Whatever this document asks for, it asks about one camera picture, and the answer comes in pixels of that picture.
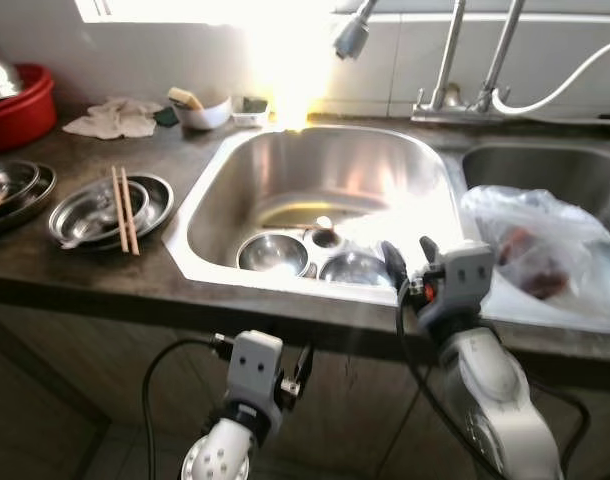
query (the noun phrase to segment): sink basin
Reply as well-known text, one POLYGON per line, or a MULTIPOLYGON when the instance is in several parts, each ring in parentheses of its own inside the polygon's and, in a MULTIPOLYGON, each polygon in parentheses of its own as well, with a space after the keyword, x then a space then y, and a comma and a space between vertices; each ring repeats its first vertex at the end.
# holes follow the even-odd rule
POLYGON ((467 186, 544 188, 578 205, 610 231, 610 156, 578 148, 486 146, 463 159, 467 186))
MULTIPOLYGON (((421 235, 441 246, 463 238, 453 198, 438 154, 409 136, 340 126, 244 132, 223 142, 163 240, 191 280, 393 305, 388 287, 236 269, 237 252, 266 225, 326 216, 345 245, 379 256, 378 241, 389 240, 409 269, 420 268, 421 235)), ((314 263, 325 257, 323 247, 308 248, 314 263)))
MULTIPOLYGON (((610 231, 610 152, 547 144, 486 145, 466 153, 462 166, 468 188, 506 185, 547 189, 560 200, 590 212, 610 231)), ((541 302, 495 275, 483 314, 524 323, 610 332, 610 245, 594 246, 591 253, 592 280, 588 289, 593 290, 591 294, 589 290, 583 292, 592 295, 591 306, 572 294, 541 302), (604 301, 597 303, 597 298, 604 301)))

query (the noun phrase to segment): faucet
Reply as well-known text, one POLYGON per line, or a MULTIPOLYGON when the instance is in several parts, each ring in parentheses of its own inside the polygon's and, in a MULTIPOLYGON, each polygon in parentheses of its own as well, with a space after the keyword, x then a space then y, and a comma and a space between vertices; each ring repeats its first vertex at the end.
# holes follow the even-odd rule
MULTIPOLYGON (((336 54, 341 58, 357 58, 360 54, 369 30, 367 20, 378 0, 365 0, 349 21, 342 26, 334 42, 336 54)), ((489 112, 492 101, 492 92, 496 88, 498 75, 503 66, 512 36, 523 10, 525 0, 512 0, 501 37, 496 46, 492 63, 481 90, 473 103, 467 104, 461 100, 460 89, 457 84, 449 82, 449 74, 456 54, 458 36, 463 23, 466 0, 455 0, 452 20, 447 35, 443 60, 438 73, 436 86, 432 92, 429 103, 423 103, 424 90, 420 89, 416 102, 412 107, 412 121, 430 121, 444 123, 496 123, 505 117, 489 112)), ((509 88, 505 89, 501 97, 507 98, 509 88)))

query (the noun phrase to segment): metal plate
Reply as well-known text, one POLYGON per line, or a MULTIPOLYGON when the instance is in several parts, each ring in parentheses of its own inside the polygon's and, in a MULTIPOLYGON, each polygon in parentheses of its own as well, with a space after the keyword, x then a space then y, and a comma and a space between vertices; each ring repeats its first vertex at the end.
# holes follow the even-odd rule
MULTIPOLYGON (((172 212, 174 206, 174 191, 168 182, 156 175, 149 173, 135 173, 127 176, 128 181, 141 184, 149 195, 149 205, 145 214, 143 226, 138 229, 136 236, 144 237, 152 232, 156 227, 163 223, 172 212)), ((120 248, 119 236, 99 241, 89 242, 80 245, 74 250, 80 251, 99 251, 120 248)))
POLYGON ((0 205, 1 213, 11 213, 23 204, 24 196, 36 185, 40 177, 39 168, 29 162, 0 162, 0 190, 7 186, 8 191, 0 205))
MULTIPOLYGON (((128 180, 127 184, 134 208, 134 223, 140 226, 145 222, 149 195, 139 183, 128 180)), ((63 244, 76 239, 82 245, 118 236, 111 179, 94 182, 68 196, 54 208, 47 226, 52 237, 63 244)))
POLYGON ((45 165, 37 165, 37 167, 39 170, 38 181, 22 202, 16 209, 0 215, 0 232, 27 222, 48 205, 56 186, 56 173, 45 165))

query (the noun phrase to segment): dish towel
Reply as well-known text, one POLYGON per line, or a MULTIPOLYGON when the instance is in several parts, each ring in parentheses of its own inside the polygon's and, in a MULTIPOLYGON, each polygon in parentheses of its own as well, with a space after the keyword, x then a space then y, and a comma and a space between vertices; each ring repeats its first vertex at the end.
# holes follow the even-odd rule
POLYGON ((67 133, 109 140, 119 137, 150 137, 154 134, 154 112, 163 107, 125 97, 109 97, 107 103, 89 107, 89 115, 63 127, 67 133))

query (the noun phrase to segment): metal bowl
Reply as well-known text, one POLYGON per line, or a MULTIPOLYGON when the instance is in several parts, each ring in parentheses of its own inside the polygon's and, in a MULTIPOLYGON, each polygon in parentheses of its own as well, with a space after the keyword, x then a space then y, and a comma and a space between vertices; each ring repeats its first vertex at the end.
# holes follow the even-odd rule
POLYGON ((15 97, 22 91, 23 82, 16 67, 0 59, 0 100, 15 97))
MULTIPOLYGON (((128 181, 134 225, 147 215, 149 195, 145 187, 128 181)), ((63 200, 48 221, 51 235, 62 244, 97 242, 118 235, 118 218, 111 180, 96 182, 63 200)))
POLYGON ((332 257, 323 265, 318 278, 327 282, 392 286, 385 263, 362 252, 345 252, 332 257))
MULTIPOLYGON (((145 213, 145 219, 140 227, 136 229, 138 238, 144 237, 163 223, 172 213, 174 206, 174 191, 171 185, 161 177, 150 173, 135 173, 127 176, 128 181, 134 181, 147 190, 149 205, 145 213)), ((99 251, 119 248, 121 242, 118 234, 98 242, 85 242, 80 245, 79 250, 99 251)))
POLYGON ((56 186, 56 173, 46 165, 38 165, 38 168, 40 178, 29 193, 15 209, 0 214, 0 233, 28 222, 43 211, 50 202, 56 186))
POLYGON ((8 211, 10 207, 22 203, 23 197, 34 187, 39 177, 40 171, 33 163, 0 162, 0 191, 7 188, 0 212, 8 211))
POLYGON ((241 246, 236 265, 243 270, 300 277, 309 269, 309 255, 297 238, 281 233, 260 233, 241 246))

